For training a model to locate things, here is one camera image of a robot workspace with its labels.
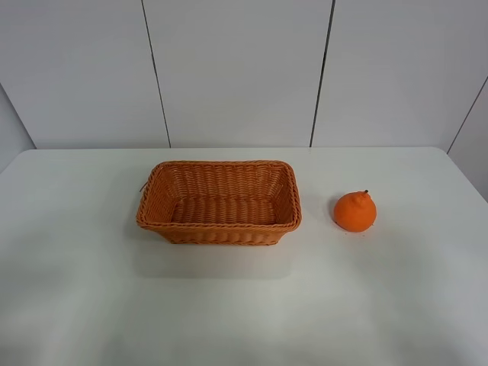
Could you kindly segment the orange dekopon fruit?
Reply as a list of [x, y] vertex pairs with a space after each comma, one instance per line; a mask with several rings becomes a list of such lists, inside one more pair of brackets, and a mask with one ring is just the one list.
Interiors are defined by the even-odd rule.
[[333, 220], [342, 229], [361, 233], [374, 225], [377, 208], [369, 190], [356, 191], [340, 197], [333, 208]]

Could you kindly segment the orange woven wicker basket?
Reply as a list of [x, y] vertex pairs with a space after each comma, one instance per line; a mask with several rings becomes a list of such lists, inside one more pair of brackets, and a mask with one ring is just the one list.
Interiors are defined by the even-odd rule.
[[199, 245], [275, 245], [301, 219], [294, 170], [278, 160], [161, 162], [136, 213], [139, 227]]

